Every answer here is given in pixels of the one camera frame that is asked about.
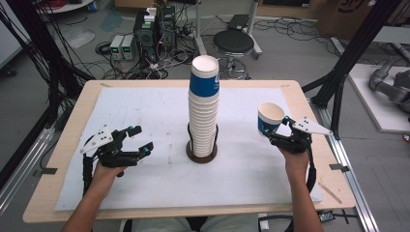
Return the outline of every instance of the human arm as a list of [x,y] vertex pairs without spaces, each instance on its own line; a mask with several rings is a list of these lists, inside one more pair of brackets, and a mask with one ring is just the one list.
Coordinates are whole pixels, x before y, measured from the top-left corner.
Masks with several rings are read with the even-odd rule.
[[306,185],[308,153],[292,154],[283,149],[279,150],[285,158],[285,169],[292,193],[294,231],[323,231]]
[[104,167],[98,162],[90,187],[62,231],[90,232],[102,201],[108,196],[116,176],[125,169]]

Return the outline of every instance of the wooden table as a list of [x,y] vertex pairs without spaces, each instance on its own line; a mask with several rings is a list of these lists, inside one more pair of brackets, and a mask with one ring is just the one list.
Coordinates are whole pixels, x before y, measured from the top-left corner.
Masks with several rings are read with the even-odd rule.
[[[78,145],[102,87],[189,87],[188,80],[92,80],[85,85],[73,113],[61,134],[47,167],[58,168],[55,175],[43,175],[27,206],[23,219],[26,222],[52,222],[67,220],[72,212],[56,212],[54,207],[63,186],[70,160]],[[308,116],[315,119],[300,85],[291,80],[222,80],[220,88],[280,88],[292,117]],[[339,170],[329,164],[337,163],[324,135],[314,134],[313,153],[317,169],[317,184],[322,189],[323,201],[315,204],[317,210],[346,209],[355,206],[355,198]],[[172,209],[132,209],[100,211],[97,219],[158,218],[208,216],[242,213],[291,211],[290,204],[244,205],[234,207],[197,207]]]

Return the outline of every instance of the robotic hand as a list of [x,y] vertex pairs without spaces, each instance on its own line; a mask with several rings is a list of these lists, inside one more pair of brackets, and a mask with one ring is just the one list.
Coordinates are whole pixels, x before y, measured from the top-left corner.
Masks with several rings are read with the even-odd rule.
[[395,76],[393,86],[384,82],[394,62],[393,60],[389,61],[380,69],[376,70],[371,76],[368,86],[371,90],[389,97],[389,100],[397,104],[402,111],[410,113],[410,70],[399,72]]
[[[93,162],[98,158],[102,166],[106,167],[121,167],[121,166],[136,166],[143,158],[149,156],[154,149],[152,142],[138,148],[137,152],[123,152],[123,141],[127,137],[132,137],[141,133],[141,127],[128,127],[124,130],[115,130],[110,132],[107,125],[103,126],[99,132],[91,136],[84,144],[84,147],[79,151],[83,155],[83,194],[91,185],[93,179]],[[87,152],[97,149],[92,157],[87,157]],[[118,177],[122,177],[124,172],[121,172]]]
[[311,133],[332,134],[330,130],[323,128],[307,117],[296,122],[289,116],[285,116],[282,123],[291,129],[290,136],[284,136],[269,129],[264,129],[263,134],[269,138],[272,145],[294,154],[310,149]]

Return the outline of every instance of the black stool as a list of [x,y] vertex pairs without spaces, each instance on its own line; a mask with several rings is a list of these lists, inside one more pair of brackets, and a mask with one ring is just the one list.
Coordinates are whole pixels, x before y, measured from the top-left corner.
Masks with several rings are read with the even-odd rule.
[[[237,30],[226,30],[218,32],[214,36],[214,49],[225,55],[226,59],[226,66],[223,70],[220,71],[220,74],[226,73],[229,78],[233,79],[240,79],[245,77],[245,79],[249,78],[247,73],[247,67],[243,62],[238,59],[239,57],[246,56],[250,54],[253,50],[253,39]],[[242,65],[242,70],[237,70],[237,64]]]

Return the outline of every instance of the cup held by robot hand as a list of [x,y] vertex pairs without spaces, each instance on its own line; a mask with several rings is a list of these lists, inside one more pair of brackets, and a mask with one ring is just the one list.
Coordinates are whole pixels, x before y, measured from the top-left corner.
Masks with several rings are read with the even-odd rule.
[[257,128],[259,134],[276,132],[284,117],[283,109],[271,102],[262,102],[258,106]]

